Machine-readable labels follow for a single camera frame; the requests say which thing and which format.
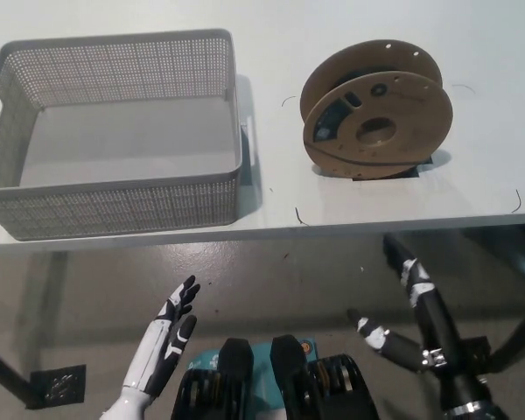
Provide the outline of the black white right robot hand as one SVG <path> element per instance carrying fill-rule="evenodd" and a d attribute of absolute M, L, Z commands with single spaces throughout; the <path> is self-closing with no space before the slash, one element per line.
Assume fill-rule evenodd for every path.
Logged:
<path fill-rule="evenodd" d="M 488 387 L 473 362 L 437 286 L 412 252 L 385 234 L 383 253 L 399 277 L 415 315 L 422 342 L 417 343 L 350 308 L 346 315 L 371 349 L 410 372 L 431 372 L 440 386 L 440 406 L 447 419 L 498 417 Z"/>

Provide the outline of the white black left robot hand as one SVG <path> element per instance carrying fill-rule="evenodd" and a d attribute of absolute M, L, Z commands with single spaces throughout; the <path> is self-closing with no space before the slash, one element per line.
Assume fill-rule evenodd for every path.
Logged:
<path fill-rule="evenodd" d="M 135 352 L 123 386 L 155 399 L 164 390 L 193 334 L 197 317 L 190 311 L 200 290 L 195 276 L 189 276 L 165 300 L 148 325 Z"/>

